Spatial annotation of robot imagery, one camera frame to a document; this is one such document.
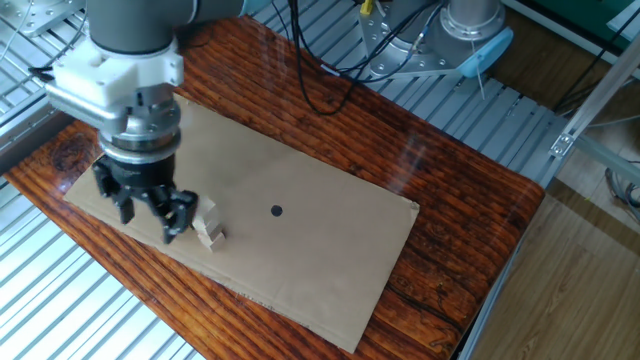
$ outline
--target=small wooden block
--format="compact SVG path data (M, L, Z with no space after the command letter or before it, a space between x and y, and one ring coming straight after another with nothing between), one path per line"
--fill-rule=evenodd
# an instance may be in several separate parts
M192 224L198 233L198 239L210 251L218 249L226 240L222 233L220 211L216 203L206 196L198 199L198 208Z

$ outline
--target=wooden floor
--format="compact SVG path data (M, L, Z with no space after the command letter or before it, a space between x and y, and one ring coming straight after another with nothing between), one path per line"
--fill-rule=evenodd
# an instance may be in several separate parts
M493 75L554 107L593 55L510 12L516 43ZM584 85L609 66L601 63ZM640 84L596 123L640 114ZM589 136L640 160L640 122ZM473 359L640 359L640 225L612 198L605 167L574 152L549 187Z
M599 229L582 216L616 220L553 187L569 206L546 197L472 358L639 359L640 239Z

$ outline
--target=wooden table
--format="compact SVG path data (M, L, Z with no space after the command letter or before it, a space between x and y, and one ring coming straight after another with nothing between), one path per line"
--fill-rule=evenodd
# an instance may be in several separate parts
M339 114L315 115L293 49L249 18L202 31L215 41L185 51L178 93L420 204L355 355L65 203L99 155L94 129L74 122L6 178L205 357L447 359L543 190L364 87ZM322 108L348 86L311 70L304 76Z

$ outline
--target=cardboard sheet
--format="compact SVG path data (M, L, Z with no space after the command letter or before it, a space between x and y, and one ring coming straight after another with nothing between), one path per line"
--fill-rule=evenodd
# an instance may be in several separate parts
M134 239L354 352L418 214L405 198L183 98L175 181L220 207L214 252L195 231L162 244L146 205L119 223L84 173L66 200ZM274 205L282 215L271 213Z

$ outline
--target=black dot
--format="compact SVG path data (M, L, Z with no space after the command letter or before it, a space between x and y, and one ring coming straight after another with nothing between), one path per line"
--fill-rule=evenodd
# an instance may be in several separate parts
M273 205L271 207L271 215L275 217L279 217L282 215L282 207L280 205Z

